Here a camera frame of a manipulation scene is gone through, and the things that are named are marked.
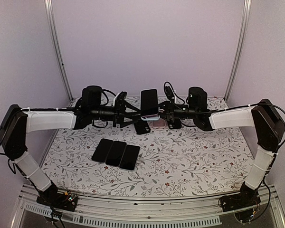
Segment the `pink phone case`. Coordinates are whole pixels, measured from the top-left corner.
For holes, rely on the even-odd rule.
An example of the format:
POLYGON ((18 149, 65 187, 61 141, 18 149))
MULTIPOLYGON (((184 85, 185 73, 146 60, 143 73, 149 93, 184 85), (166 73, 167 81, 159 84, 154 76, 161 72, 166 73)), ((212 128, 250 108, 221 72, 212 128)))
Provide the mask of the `pink phone case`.
POLYGON ((155 129, 163 129, 166 127, 166 121, 163 119, 159 119, 157 121, 152 121, 152 127, 155 129))

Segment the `black phone case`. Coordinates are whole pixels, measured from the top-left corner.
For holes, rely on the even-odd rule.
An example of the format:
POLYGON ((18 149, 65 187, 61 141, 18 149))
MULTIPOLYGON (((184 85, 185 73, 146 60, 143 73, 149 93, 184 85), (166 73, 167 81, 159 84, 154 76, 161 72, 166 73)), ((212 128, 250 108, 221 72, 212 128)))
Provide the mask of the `black phone case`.
POLYGON ((175 119, 174 121, 168 121, 168 128, 171 130, 180 129, 182 127, 180 119, 175 119))
POLYGON ((136 123, 134 123, 134 128, 138 135, 143 135, 151 132, 147 121, 137 121, 136 123))

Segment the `dark purple phone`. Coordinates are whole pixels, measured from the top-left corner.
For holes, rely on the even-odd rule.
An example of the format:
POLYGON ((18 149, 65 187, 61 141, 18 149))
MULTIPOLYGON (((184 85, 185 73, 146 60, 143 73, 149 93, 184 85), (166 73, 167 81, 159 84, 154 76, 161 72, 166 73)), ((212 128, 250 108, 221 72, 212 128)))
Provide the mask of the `dark purple phone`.
POLYGON ((141 91, 140 110, 142 117, 155 116, 159 112, 157 89, 141 91))

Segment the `light blue phone case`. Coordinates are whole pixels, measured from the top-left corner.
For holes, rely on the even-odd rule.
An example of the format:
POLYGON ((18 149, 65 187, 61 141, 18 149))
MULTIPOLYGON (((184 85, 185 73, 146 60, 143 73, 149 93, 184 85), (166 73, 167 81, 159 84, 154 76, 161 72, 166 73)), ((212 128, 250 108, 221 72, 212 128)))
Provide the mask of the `light blue phone case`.
POLYGON ((141 116, 142 121, 158 121, 159 119, 159 115, 141 116))

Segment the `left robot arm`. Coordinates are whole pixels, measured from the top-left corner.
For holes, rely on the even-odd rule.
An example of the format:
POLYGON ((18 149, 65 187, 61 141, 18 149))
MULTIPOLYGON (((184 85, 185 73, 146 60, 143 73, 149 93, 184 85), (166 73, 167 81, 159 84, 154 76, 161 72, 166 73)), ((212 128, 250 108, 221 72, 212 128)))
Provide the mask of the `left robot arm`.
POLYGON ((139 118, 141 111, 126 101, 126 92, 115 95, 112 106, 101 103, 104 93, 102 87, 90 85, 82 90, 76 105, 68 108, 21 108, 12 104, 3 118, 0 125, 1 154, 7 156, 43 192, 42 197, 50 206, 57 206, 61 196, 52 189, 54 184, 29 154, 26 135, 43 130, 84 129, 95 120, 124 127, 131 124, 131 121, 125 122, 126 118, 139 118))

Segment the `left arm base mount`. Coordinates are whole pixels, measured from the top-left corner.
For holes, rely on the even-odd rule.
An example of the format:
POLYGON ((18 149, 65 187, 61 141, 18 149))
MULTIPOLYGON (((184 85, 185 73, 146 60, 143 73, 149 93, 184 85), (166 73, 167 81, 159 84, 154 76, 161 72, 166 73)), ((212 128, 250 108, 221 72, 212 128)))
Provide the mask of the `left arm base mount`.
POLYGON ((78 195, 70 191, 59 193, 56 190, 46 190, 39 193, 36 202, 55 209, 75 212, 78 195))

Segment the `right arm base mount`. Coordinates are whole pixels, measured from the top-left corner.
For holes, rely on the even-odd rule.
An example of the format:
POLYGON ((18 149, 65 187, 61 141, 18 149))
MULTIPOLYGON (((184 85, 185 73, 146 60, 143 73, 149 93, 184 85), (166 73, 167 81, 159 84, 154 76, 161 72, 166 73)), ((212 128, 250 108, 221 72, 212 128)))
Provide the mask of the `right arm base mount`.
POLYGON ((224 195, 218 200, 218 206, 222 208, 223 212, 243 209, 260 203, 261 199, 258 192, 251 198, 246 194, 237 193, 233 195, 224 195))

